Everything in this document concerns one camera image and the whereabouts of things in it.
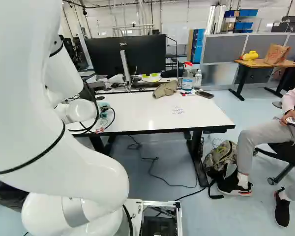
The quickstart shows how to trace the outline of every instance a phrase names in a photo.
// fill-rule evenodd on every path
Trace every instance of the yellow toy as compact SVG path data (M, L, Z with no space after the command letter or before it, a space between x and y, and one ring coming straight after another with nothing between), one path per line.
M258 53L256 51L250 51L249 53L244 54L240 57L242 60L254 60L259 57Z

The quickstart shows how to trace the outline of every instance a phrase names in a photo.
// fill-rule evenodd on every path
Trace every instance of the plastic bottle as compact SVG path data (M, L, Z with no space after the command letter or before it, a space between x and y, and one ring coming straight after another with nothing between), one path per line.
M194 89L199 90L201 88L201 82L202 82L202 73L201 73L201 70L199 69L195 75Z
M185 77L182 78L182 85L181 88L186 91L191 91L194 84L194 78L192 77Z

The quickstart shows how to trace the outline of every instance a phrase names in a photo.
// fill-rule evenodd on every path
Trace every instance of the white sock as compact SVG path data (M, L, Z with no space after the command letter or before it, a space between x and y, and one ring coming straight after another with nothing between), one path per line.
M289 201L289 202L292 201L292 200L286 195L285 190L279 193L279 197L280 197L280 199L284 199L284 200Z
M237 173L237 178L239 180L238 185L243 188L248 188L248 176L242 174L241 172Z

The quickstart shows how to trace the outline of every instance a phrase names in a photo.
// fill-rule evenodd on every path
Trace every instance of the person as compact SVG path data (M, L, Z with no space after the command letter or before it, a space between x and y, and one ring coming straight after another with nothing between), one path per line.
M288 125L286 118L295 118L295 88L282 97L284 115L272 121L242 130L237 144L237 170L218 184L218 190L227 195L251 196L249 182L253 151L256 145L294 141L295 127ZM287 227L290 221L289 205L295 201L295 184L276 191L275 219L279 226Z

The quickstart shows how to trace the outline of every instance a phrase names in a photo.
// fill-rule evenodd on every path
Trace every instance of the office chair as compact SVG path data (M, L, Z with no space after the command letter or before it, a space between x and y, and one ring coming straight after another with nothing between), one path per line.
M272 104L277 108L282 108L281 102L273 102ZM295 167L295 145L293 144L292 141L268 144L276 153L264 151L258 147L255 148L254 156L257 155L258 152L261 152L264 155L288 162L288 166L282 170L277 177L269 177L267 179L270 185L277 185Z

